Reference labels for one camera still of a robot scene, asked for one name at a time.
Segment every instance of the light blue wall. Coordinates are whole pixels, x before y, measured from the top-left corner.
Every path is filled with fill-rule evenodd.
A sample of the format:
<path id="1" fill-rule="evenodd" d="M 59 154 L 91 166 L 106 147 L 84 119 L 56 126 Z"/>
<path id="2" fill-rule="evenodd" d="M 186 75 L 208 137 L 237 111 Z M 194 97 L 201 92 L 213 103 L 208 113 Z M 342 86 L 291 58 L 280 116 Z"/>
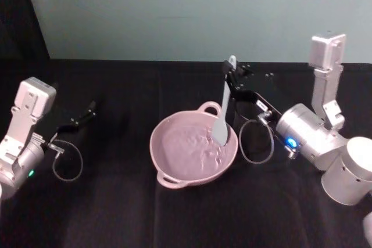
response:
<path id="1" fill-rule="evenodd" d="M 322 31 L 371 62 L 372 0 L 32 0 L 52 58 L 306 62 Z"/>

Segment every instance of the white spatula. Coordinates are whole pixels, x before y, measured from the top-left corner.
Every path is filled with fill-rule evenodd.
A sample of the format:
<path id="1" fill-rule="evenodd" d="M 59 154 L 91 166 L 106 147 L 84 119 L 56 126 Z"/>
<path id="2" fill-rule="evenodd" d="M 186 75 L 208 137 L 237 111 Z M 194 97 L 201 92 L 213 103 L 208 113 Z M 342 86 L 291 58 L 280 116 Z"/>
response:
<path id="1" fill-rule="evenodd" d="M 237 68 L 237 58 L 232 55 L 228 59 L 229 63 L 233 66 L 234 69 Z M 224 89 L 223 89 L 223 99 L 222 99 L 222 112 L 214 124 L 212 128 L 211 137 L 214 141 L 216 141 L 220 146 L 224 146 L 227 142 L 228 137 L 228 129 L 226 124 L 226 111 L 228 106 L 228 101 L 230 100 L 230 89 L 226 82 L 224 82 Z"/>

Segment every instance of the table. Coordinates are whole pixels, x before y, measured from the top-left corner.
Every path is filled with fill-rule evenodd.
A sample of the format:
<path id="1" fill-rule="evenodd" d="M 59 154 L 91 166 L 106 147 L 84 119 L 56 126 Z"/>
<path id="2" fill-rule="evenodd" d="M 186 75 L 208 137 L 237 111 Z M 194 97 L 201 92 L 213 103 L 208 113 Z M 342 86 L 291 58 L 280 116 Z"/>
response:
<path id="1" fill-rule="evenodd" d="M 313 74 L 304 63 L 251 63 L 274 73 L 289 98 L 310 106 Z M 58 82 L 56 110 L 79 113 L 99 100 L 97 118 L 72 137 L 84 156 L 70 184 L 51 171 L 53 153 L 12 199 L 3 203 L 1 247 L 368 247 L 357 206 L 333 202 L 302 156 L 252 166 L 237 156 L 219 179 L 173 191 L 156 182 L 149 137 L 157 123 L 203 102 L 221 102 L 221 63 L 4 60 L 0 62 L 0 135 L 10 121 L 19 82 Z M 346 64 L 338 103 L 345 137 L 372 138 L 372 66 Z M 67 113 L 43 121 L 51 129 Z"/>

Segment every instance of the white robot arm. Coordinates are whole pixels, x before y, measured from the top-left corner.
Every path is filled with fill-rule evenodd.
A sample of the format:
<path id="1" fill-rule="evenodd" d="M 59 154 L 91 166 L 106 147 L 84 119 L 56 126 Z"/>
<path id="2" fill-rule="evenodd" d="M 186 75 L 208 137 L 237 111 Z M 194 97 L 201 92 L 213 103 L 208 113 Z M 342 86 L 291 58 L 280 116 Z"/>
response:
<path id="1" fill-rule="evenodd" d="M 0 185 L 2 199 L 12 197 L 29 173 L 44 158 L 42 136 L 35 125 L 54 102 L 56 89 L 31 77 L 20 83 L 8 131 L 0 143 Z"/>
<path id="2" fill-rule="evenodd" d="M 265 77 L 250 71 L 247 74 L 239 66 L 229 70 L 226 81 L 233 99 L 254 103 L 263 110 L 258 120 L 273 126 L 288 149 L 289 158 L 295 159 L 301 153 L 325 171 L 321 178 L 324 191 L 336 202 L 351 206 L 372 190 L 372 139 L 346 139 L 338 133 L 345 122 L 336 101 L 345 42 L 345 34 L 312 38 L 309 64 L 314 67 L 315 113 L 304 104 L 287 100 Z M 363 226 L 372 246 L 372 213 L 364 219 Z"/>

